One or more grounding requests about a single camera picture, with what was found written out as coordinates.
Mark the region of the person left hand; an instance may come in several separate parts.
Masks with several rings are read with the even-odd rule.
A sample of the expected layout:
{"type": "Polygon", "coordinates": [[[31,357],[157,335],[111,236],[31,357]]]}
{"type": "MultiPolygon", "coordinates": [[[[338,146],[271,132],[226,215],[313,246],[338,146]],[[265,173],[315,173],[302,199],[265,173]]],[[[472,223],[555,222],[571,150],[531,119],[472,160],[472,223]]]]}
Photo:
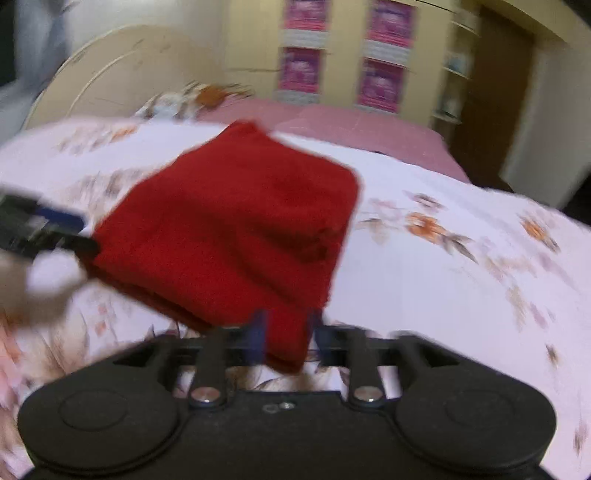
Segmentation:
{"type": "Polygon", "coordinates": [[[1,254],[1,322],[11,328],[54,323],[87,275],[69,253],[26,260],[1,254]]]}

